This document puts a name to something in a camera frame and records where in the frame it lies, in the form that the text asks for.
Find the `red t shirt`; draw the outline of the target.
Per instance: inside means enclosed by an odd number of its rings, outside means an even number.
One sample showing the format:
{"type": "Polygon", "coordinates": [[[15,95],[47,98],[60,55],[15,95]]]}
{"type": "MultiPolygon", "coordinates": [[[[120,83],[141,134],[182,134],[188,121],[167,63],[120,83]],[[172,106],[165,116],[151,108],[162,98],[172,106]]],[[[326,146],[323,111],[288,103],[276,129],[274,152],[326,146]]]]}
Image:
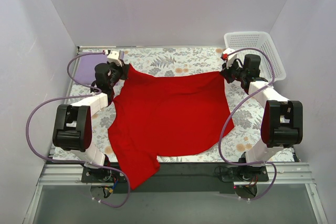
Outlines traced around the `red t shirt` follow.
{"type": "Polygon", "coordinates": [[[217,71],[154,77],[130,68],[114,106],[108,137],[132,189],[159,171],[159,156],[202,153],[234,128],[217,71]]]}

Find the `white plastic basket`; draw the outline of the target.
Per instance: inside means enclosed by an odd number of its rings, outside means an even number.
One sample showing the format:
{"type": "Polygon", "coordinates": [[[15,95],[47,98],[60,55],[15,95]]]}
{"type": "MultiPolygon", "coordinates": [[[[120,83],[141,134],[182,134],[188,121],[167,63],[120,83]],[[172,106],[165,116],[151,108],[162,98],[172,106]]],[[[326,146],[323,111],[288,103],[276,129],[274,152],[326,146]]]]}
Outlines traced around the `white plastic basket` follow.
{"type": "MultiPolygon", "coordinates": [[[[224,42],[226,48],[238,50],[242,48],[255,48],[264,52],[274,68],[275,81],[284,80],[286,72],[276,46],[271,36],[264,31],[238,31],[226,33],[224,35],[224,42]]],[[[265,57],[255,50],[244,50],[237,54],[237,58],[244,61],[244,56],[247,54],[259,55],[260,62],[260,76],[270,81],[272,79],[271,67],[265,57]]]]}

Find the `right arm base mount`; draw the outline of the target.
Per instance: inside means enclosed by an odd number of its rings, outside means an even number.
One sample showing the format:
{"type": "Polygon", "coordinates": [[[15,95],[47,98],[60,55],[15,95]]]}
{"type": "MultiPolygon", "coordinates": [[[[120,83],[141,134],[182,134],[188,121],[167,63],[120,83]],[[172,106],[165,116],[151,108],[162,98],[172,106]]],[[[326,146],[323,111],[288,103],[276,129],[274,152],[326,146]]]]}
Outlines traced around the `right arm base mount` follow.
{"type": "Polygon", "coordinates": [[[217,166],[214,173],[220,181],[233,184],[235,194],[241,198],[255,198],[257,183],[269,181],[265,166],[217,166]]]}

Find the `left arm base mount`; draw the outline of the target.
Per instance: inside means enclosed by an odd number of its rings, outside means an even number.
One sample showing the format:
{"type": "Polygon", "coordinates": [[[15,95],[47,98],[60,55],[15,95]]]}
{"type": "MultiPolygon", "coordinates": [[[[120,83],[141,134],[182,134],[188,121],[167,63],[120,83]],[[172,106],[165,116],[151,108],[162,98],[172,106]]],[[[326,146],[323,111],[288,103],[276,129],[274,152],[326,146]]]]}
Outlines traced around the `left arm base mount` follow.
{"type": "Polygon", "coordinates": [[[126,183],[125,176],[117,171],[103,168],[89,168],[82,165],[82,183],[126,183]]]}

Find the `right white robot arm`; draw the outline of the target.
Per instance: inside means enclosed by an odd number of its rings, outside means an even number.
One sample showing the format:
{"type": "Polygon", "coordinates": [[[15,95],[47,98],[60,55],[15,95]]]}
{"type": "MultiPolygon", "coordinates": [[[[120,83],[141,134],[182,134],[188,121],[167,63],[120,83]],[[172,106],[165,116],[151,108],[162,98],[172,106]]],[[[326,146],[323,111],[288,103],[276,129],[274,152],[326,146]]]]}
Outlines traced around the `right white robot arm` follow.
{"type": "Polygon", "coordinates": [[[237,52],[223,53],[224,61],[220,74],[227,83],[240,82],[247,93],[246,102],[254,98],[263,108],[259,141],[246,151],[237,166],[264,166],[275,154],[301,143],[303,138],[303,105],[289,100],[273,88],[273,80],[260,76],[261,58],[247,54],[244,60],[237,58],[237,52]]]}

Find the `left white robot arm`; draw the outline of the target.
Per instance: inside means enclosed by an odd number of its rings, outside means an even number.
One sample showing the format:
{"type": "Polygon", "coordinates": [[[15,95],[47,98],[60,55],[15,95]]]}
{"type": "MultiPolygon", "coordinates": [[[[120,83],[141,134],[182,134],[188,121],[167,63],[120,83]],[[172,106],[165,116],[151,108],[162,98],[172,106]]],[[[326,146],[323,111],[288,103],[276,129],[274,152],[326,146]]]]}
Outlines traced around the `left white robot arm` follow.
{"type": "Polygon", "coordinates": [[[70,152],[93,169],[109,166],[106,154],[92,142],[92,116],[108,107],[114,98],[114,86],[126,80],[130,65],[126,63],[100,63],[95,66],[95,81],[89,86],[90,94],[72,104],[57,108],[53,145],[70,152]]]}

